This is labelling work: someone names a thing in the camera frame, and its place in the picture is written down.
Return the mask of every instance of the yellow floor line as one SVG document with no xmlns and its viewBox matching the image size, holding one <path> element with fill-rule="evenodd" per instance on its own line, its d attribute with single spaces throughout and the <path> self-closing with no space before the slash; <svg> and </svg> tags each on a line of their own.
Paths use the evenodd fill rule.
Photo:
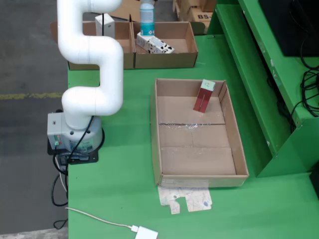
<svg viewBox="0 0 319 239">
<path fill-rule="evenodd" d="M 44 98 L 61 98 L 63 92 L 53 92 L 53 93 L 32 93 L 32 94 L 0 94 L 0 100 L 23 100 L 28 98 L 35 98 L 35 99 L 44 99 Z"/>
</svg>

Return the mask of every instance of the white cable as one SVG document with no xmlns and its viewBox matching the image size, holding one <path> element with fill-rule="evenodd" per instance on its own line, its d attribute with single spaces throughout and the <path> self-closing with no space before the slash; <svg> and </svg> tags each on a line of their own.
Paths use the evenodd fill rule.
<svg viewBox="0 0 319 239">
<path fill-rule="evenodd" d="M 84 215 L 86 215 L 86 216 L 89 216 L 89 217 L 91 217 L 91 218 L 94 218 L 94 219 L 99 220 L 99 221 L 104 222 L 104 223 L 108 223 L 108 224 L 112 224 L 112 225 L 115 225 L 115 226 L 126 227 L 126 228 L 129 228 L 129 229 L 132 229 L 131 226 L 124 225 L 124 224 L 117 224 L 117 223 L 108 222 L 108 221 L 105 221 L 105 220 L 103 220 L 103 219 L 97 218 L 97 217 L 95 217 L 95 216 L 93 216 L 93 215 L 91 215 L 91 214 L 85 213 L 85 212 L 80 211 L 80 210 L 76 210 L 76 209 L 74 209 L 74 208 L 65 208 L 65 209 L 67 209 L 67 210 L 72 210 L 72 211 L 75 211 L 75 212 L 84 214 Z"/>
<path fill-rule="evenodd" d="M 55 157 L 55 163 L 56 163 L 56 166 L 58 166 L 58 169 L 60 169 L 60 166 L 59 166 L 59 164 L 58 164 L 58 160 L 56 159 L 56 157 Z M 61 175 L 60 172 L 59 172 L 59 174 L 60 174 L 60 179 L 61 179 L 62 186 L 63 186 L 64 190 L 66 191 L 66 187 L 64 186 L 63 179 L 62 179 L 62 175 Z"/>
</svg>

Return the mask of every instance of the cardboard tray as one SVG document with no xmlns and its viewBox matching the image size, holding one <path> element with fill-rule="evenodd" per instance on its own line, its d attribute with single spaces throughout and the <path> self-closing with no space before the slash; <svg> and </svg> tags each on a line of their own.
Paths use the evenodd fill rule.
<svg viewBox="0 0 319 239">
<path fill-rule="evenodd" d="M 54 41 L 57 43 L 58 31 L 57 22 L 50 25 L 51 34 Z M 96 27 L 94 21 L 83 22 L 83 33 L 87 36 L 96 36 Z M 115 39 L 121 44 L 124 51 L 124 69 L 134 68 L 135 44 L 133 38 L 133 30 L 130 22 L 116 21 L 115 22 Z M 97 65 L 88 64 L 73 64 L 69 62 L 70 70 L 99 70 Z"/>
<path fill-rule="evenodd" d="M 149 54 L 136 45 L 140 23 L 132 22 L 135 39 L 135 69 L 192 68 L 198 49 L 189 22 L 156 22 L 155 36 L 175 48 L 173 54 Z"/>
<path fill-rule="evenodd" d="M 206 113 L 193 110 L 200 80 L 157 79 L 151 96 L 155 183 L 166 187 L 237 187 L 248 178 L 225 81 Z"/>
</svg>

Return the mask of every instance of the white box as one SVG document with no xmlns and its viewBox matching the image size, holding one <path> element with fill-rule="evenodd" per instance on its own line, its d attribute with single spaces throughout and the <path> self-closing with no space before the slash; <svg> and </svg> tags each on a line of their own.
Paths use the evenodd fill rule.
<svg viewBox="0 0 319 239">
<path fill-rule="evenodd" d="M 167 45 L 155 36 L 142 36 L 137 34 L 136 44 L 150 54 L 171 54 L 175 51 L 174 48 Z"/>
<path fill-rule="evenodd" d="M 96 35 L 102 36 L 102 15 L 95 17 Z M 104 35 L 115 39 L 115 22 L 110 15 L 104 14 Z"/>
</svg>

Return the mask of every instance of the cardboard box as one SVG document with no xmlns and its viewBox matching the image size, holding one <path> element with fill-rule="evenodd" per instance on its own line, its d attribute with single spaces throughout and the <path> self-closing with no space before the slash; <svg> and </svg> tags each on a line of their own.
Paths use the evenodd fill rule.
<svg viewBox="0 0 319 239">
<path fill-rule="evenodd" d="M 209 22 L 189 19 L 192 8 L 200 9 L 200 0 L 174 0 L 173 2 L 173 9 L 176 10 L 179 21 L 190 21 L 195 36 L 207 34 Z"/>
<path fill-rule="evenodd" d="M 201 10 L 203 12 L 214 12 L 216 0 L 200 0 Z"/>
<path fill-rule="evenodd" d="M 156 79 L 151 96 L 155 183 L 166 187 L 237 187 L 249 173 L 225 81 L 206 113 L 193 110 L 200 80 Z"/>
<path fill-rule="evenodd" d="M 189 21 L 188 20 L 188 13 L 191 8 L 200 8 L 200 0 L 182 0 L 182 1 L 177 1 L 177 4 L 179 4 L 179 9 L 180 9 L 180 16 L 182 19 L 181 21 Z"/>
<path fill-rule="evenodd" d="M 139 22 L 140 6 L 141 2 L 138 0 L 123 0 L 121 6 L 109 15 L 125 20 L 129 20 L 131 15 L 132 21 Z"/>
<path fill-rule="evenodd" d="M 140 23 L 133 22 L 133 33 L 136 42 L 140 32 Z M 195 37 L 189 22 L 156 22 L 155 36 L 164 41 L 175 52 L 172 54 L 149 54 L 135 45 L 135 68 L 191 68 L 195 66 L 198 49 Z"/>
<path fill-rule="evenodd" d="M 50 25 L 51 34 L 55 42 L 58 40 L 57 22 Z M 94 21 L 83 22 L 83 33 L 88 36 L 96 36 Z M 115 22 L 115 39 L 121 44 L 124 51 L 124 69 L 134 68 L 135 43 L 130 22 Z M 69 62 L 70 70 L 99 70 L 97 65 L 80 65 Z"/>
<path fill-rule="evenodd" d="M 202 12 L 201 9 L 199 8 L 191 8 L 188 13 L 188 20 L 191 22 L 203 23 L 205 26 L 203 33 L 207 34 L 212 16 L 213 16 L 212 12 Z"/>
</svg>

